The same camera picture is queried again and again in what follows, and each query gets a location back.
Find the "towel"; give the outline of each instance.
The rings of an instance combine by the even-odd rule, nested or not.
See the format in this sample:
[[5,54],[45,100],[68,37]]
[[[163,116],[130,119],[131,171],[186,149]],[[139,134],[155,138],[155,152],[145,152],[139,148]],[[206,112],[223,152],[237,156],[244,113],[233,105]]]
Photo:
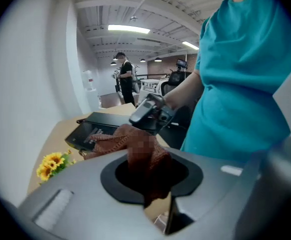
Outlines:
[[144,196],[144,206],[153,200],[165,199],[171,189],[172,158],[156,137],[129,124],[121,125],[113,135],[94,134],[92,159],[120,150],[127,153],[127,182],[125,185]]

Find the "ceiling light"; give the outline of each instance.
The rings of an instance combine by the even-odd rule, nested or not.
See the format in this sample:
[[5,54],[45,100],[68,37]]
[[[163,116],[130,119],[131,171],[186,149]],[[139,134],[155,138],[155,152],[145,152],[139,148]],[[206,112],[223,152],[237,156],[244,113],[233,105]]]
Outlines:
[[186,46],[191,47],[192,49],[199,50],[199,47],[193,45],[192,43],[189,43],[189,42],[183,42],[183,44],[186,45]]
[[137,27],[137,26],[125,26],[125,25],[109,25],[108,30],[121,30],[121,31],[131,31],[143,34],[148,34],[150,29]]

